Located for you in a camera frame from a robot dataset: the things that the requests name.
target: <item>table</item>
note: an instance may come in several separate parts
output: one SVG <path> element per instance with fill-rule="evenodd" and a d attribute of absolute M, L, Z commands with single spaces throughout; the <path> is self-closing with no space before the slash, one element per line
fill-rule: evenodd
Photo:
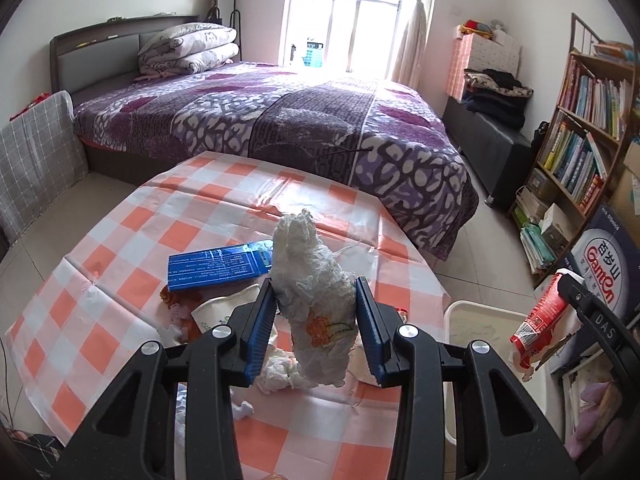
<path fill-rule="evenodd" d="M 8 330 L 24 390 L 63 442 L 139 346 L 175 344 L 160 291 L 171 254 L 270 238 L 283 214 L 311 211 L 341 266 L 377 301 L 442 338 L 449 297 L 380 201 L 324 178 L 205 152 L 135 190 L 64 257 Z M 277 345 L 290 350 L 286 321 Z M 246 479 L 383 479 L 399 391 L 359 383 L 264 395 L 236 423 Z"/>

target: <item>tile floor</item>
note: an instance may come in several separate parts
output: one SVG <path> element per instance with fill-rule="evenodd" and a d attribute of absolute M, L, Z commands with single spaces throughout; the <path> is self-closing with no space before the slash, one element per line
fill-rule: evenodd
<path fill-rule="evenodd" d="M 449 259 L 432 268 L 453 301 L 528 312 L 535 300 L 518 233 L 512 222 L 484 204 L 486 192 L 472 177 L 481 195 L 478 212 L 460 231 Z M 0 262 L 2 338 L 62 256 L 133 190 L 129 184 L 90 174 L 60 196 L 11 247 Z M 7 375 L 9 404 L 0 374 L 0 411 L 11 411 L 16 428 L 46 432 L 22 391 L 11 358 Z"/>
<path fill-rule="evenodd" d="M 134 189 L 130 184 L 92 173 L 64 192 L 12 245 L 0 262 L 0 336 L 3 343 L 4 333 L 43 283 L 43 278 L 49 276 L 62 257 Z M 9 403 L 4 374 L 0 373 L 3 420 L 10 410 L 15 428 L 49 433 L 22 391 L 11 357 L 7 355 L 7 358 Z"/>

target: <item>bookshelf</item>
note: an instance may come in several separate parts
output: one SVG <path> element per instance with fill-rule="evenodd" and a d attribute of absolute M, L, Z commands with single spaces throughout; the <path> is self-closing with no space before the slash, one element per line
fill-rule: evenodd
<path fill-rule="evenodd" d="M 535 286 L 559 266 L 591 221 L 596 206 L 610 198 L 626 150 L 638 132 L 638 49 L 634 46 L 636 62 L 627 64 L 596 56 L 605 48 L 602 43 L 572 14 L 562 88 L 531 173 L 537 168 L 558 188 L 554 202 L 577 230 L 553 264 L 533 275 Z M 516 207 L 514 203 L 510 214 L 517 222 Z"/>

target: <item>window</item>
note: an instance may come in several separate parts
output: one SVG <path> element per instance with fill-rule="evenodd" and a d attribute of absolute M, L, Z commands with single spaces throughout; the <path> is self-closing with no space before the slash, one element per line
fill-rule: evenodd
<path fill-rule="evenodd" d="M 301 63 L 306 42 L 313 41 L 324 47 L 325 67 L 384 78 L 392 70 L 413 4 L 414 0 L 290 0 L 287 46 L 296 46 L 293 62 Z"/>

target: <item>laundry basket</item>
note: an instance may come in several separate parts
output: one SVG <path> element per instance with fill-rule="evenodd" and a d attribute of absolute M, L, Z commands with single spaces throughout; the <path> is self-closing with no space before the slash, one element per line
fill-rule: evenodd
<path fill-rule="evenodd" d="M 526 316 L 517 312 L 510 312 L 501 308 L 472 303 L 471 301 L 456 301 L 444 315 L 445 342 L 466 347 L 476 339 L 487 341 L 495 352 L 507 364 L 510 362 L 511 343 L 509 338 L 521 325 Z M 522 374 L 514 372 L 516 377 Z M 529 395 L 544 413 L 562 438 L 562 400 L 559 389 L 553 384 L 551 376 L 543 365 L 533 374 L 531 380 L 524 383 Z M 456 445 L 456 412 L 451 383 L 444 384 L 445 404 L 445 437 Z"/>

